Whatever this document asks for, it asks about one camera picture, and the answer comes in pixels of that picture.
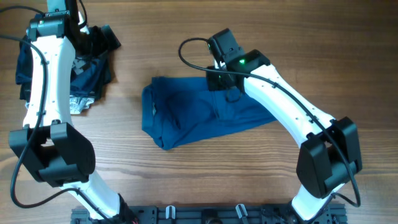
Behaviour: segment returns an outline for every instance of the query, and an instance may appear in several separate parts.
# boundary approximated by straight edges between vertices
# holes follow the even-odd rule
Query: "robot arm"
[[[24,165],[38,182],[47,182],[61,189],[78,189],[84,198],[76,192],[69,192],[88,209],[92,219],[102,220],[104,217],[101,215],[104,215],[113,222],[122,223],[121,220],[133,215],[125,209],[127,205],[123,198],[112,191],[95,171],[93,146],[74,129],[70,115],[70,73],[76,53],[84,55],[90,52],[86,47],[90,46],[86,34],[88,29],[78,28],[75,0],[47,2],[50,12],[43,18],[32,19],[27,30],[32,44],[47,61],[48,77],[45,113],[38,130],[38,141],[30,147],[29,159],[24,161]],[[42,60],[34,50],[32,55],[32,91],[24,129],[13,131],[9,136],[10,147],[17,156],[21,155],[39,118],[40,99],[44,94]],[[42,146],[47,139],[53,141],[53,146]]]
[[[220,74],[220,72],[212,73],[207,70],[209,89],[239,88],[242,93],[248,94],[269,110],[299,146],[300,154],[296,172],[302,186],[291,201],[291,206],[301,222],[313,219],[328,204],[332,194],[349,181],[348,168],[345,169],[342,159],[336,156],[336,148],[339,147],[343,151],[353,174],[362,169],[355,124],[349,118],[337,121],[331,115],[313,106],[283,80],[275,66],[258,50],[245,54],[229,29],[215,34],[207,42],[215,58],[215,68],[225,71],[224,74]],[[275,85],[270,85],[258,78],[245,77],[245,73],[265,78]],[[314,122],[291,96],[281,91],[281,88],[301,102],[317,119],[317,122]],[[338,146],[326,147],[325,143],[329,139],[321,126],[332,136],[333,142],[336,142]]]

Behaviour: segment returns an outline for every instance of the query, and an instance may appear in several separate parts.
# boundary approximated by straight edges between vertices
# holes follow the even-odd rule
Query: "wooden table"
[[[204,77],[177,56],[181,41],[229,27],[248,52],[266,54],[304,97],[359,128],[364,169],[356,176],[363,205],[347,205],[350,223],[398,220],[398,4],[396,1],[86,0],[91,26],[109,24],[122,47],[106,96],[73,117],[94,145],[96,168],[129,205],[235,205],[288,202],[298,191],[299,150],[274,122],[242,133],[159,149],[141,131],[141,91],[151,77]],[[46,11],[44,0],[3,0]],[[22,37],[34,13],[0,15],[2,34]],[[68,194],[29,210],[14,206],[9,184],[17,158],[8,133],[26,114],[15,85],[18,43],[0,41],[0,222],[68,223],[79,203]],[[184,56],[206,66],[203,43]],[[22,168],[17,195],[37,202],[58,191]],[[342,192],[354,198],[350,184]]]

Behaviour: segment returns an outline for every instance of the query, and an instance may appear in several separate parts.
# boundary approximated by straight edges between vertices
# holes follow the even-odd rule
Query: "folded blue fabric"
[[[208,91],[206,78],[152,78],[142,92],[142,130],[169,150],[275,121],[256,100],[239,95]]]

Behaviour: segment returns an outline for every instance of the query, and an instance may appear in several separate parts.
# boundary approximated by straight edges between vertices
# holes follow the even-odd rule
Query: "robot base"
[[[140,224],[219,224],[221,222],[222,224],[285,224],[289,221],[282,218],[281,213],[288,209],[288,206],[289,204],[243,206],[247,216],[238,215],[237,207],[131,206],[130,209],[138,216]],[[87,210],[74,209],[70,223],[92,224],[89,217]],[[347,224],[345,205],[330,204],[313,224]]]

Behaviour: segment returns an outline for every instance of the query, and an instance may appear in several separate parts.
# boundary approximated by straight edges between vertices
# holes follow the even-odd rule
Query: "blue cloth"
[[[162,149],[232,134],[275,121],[239,90],[208,91],[206,78],[152,78],[142,92],[142,130]]]
[[[19,48],[20,53],[18,56],[15,82],[18,85],[21,85],[32,82],[33,55],[29,45],[20,43]]]
[[[104,65],[108,65],[108,59],[93,59],[88,62],[88,68],[79,75],[71,75],[70,94],[73,96],[87,97],[97,85]]]

